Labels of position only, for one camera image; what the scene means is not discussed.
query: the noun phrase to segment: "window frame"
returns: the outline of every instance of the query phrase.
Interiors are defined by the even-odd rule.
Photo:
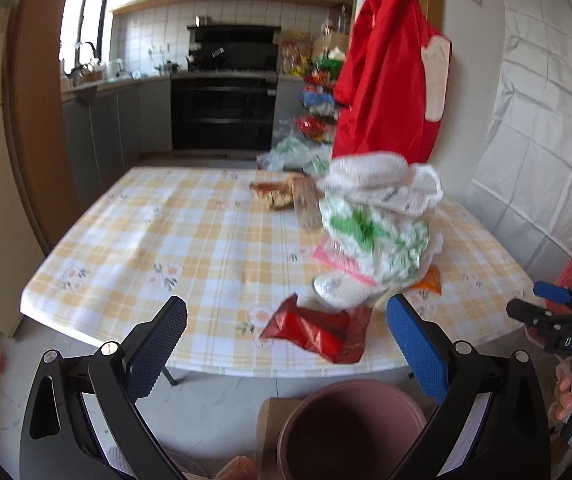
[[[108,0],[102,0],[102,6],[99,9],[99,24],[97,26],[97,44],[95,49],[97,51],[97,57],[102,59],[102,43],[104,39],[104,18],[106,16],[106,3]],[[84,25],[84,9],[86,8],[86,0],[82,0],[82,4],[79,9],[79,20],[77,22],[77,39],[76,42],[79,43],[82,38],[82,26]],[[75,49],[75,61],[74,66],[79,66],[79,49]]]

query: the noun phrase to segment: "white tile wall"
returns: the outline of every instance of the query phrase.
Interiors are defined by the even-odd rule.
[[[186,26],[194,24],[195,16],[210,16],[216,23],[298,28],[316,38],[327,13],[325,7],[250,0],[189,2],[142,10],[113,20],[111,59],[119,57],[126,70],[142,73],[155,73],[153,67],[166,59],[186,66],[190,41]],[[154,47],[152,59],[148,54],[151,47]]]

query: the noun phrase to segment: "countertop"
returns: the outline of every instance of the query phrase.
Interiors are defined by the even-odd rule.
[[[279,80],[289,81],[289,82],[299,82],[302,81],[301,77],[295,77],[287,74],[277,74],[275,72],[188,72],[186,70],[180,71],[176,74],[171,75],[154,75],[140,78],[131,77],[119,77],[114,79],[107,79],[102,81],[93,81],[90,83],[81,84],[74,88],[64,90],[61,93],[61,100],[68,101],[76,97],[78,92],[84,90],[90,90],[95,88],[97,92],[106,92],[109,90],[115,90],[117,88],[134,85],[134,84],[146,84],[157,81],[164,81],[170,79],[197,79],[197,78],[225,78],[225,77],[237,77],[237,78],[278,78]]]

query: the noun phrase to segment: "window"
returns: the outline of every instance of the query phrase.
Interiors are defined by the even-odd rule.
[[[102,50],[106,50],[108,54],[110,46],[104,44],[105,15],[106,0],[66,0],[60,33],[60,59],[64,61],[66,72],[70,72],[78,64],[88,63],[93,58],[93,49],[88,43],[92,43],[96,48],[99,59],[102,59]]]

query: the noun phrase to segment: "orange snack packet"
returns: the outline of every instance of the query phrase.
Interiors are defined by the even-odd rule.
[[[424,279],[419,282],[415,283],[415,285],[411,285],[409,289],[413,288],[422,288],[424,290],[432,290],[433,292],[442,295],[442,279],[440,277],[440,270],[437,266],[431,265],[428,267],[428,272]]]

